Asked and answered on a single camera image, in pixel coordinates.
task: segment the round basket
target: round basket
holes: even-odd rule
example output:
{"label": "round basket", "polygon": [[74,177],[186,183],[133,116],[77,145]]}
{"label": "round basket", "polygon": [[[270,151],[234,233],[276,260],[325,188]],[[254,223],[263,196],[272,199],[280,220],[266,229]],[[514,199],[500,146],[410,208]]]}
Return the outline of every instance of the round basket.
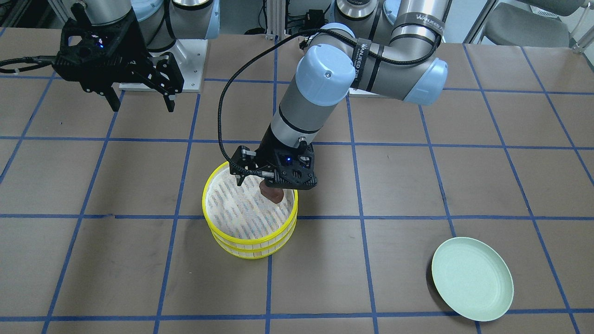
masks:
{"label": "round basket", "polygon": [[202,211],[214,239],[242,259],[274,253],[295,230],[297,191],[283,190],[283,200],[274,204],[260,193],[261,180],[249,175],[238,187],[225,162],[210,175],[202,194]]}

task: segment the chair seat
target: chair seat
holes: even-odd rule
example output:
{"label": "chair seat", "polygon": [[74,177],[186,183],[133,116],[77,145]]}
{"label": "chair seat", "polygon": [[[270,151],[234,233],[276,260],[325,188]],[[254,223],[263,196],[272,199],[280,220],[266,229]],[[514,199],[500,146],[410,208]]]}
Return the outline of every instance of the chair seat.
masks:
{"label": "chair seat", "polygon": [[489,14],[484,35],[497,45],[569,47],[567,25],[502,2]]}

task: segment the brown object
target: brown object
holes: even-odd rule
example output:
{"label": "brown object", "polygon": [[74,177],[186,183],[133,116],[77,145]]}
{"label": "brown object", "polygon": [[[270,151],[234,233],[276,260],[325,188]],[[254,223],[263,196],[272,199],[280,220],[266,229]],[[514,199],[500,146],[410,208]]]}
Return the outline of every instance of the brown object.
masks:
{"label": "brown object", "polygon": [[266,185],[265,180],[260,182],[260,193],[262,196],[269,199],[272,203],[279,204],[283,197],[285,196],[285,192],[280,188],[270,188]]}

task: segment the grey chair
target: grey chair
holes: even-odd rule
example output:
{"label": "grey chair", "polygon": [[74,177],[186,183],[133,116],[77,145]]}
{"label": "grey chair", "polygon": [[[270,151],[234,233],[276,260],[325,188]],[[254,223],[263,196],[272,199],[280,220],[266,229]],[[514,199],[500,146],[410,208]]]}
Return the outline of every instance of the grey chair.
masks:
{"label": "grey chair", "polygon": [[[556,15],[568,16],[588,5],[585,0],[518,0]],[[483,37],[497,45],[569,47],[567,25],[555,18],[544,17],[507,3],[498,4],[487,16]]]}

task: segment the white plate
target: white plate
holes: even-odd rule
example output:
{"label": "white plate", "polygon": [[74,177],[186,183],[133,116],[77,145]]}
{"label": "white plate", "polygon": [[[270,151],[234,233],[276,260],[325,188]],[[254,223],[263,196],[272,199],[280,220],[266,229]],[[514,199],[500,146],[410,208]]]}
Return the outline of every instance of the white plate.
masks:
{"label": "white plate", "polygon": [[443,300],[463,317],[491,321],[510,309],[514,298],[510,270],[484,242],[466,237],[446,240],[433,255],[431,273]]}

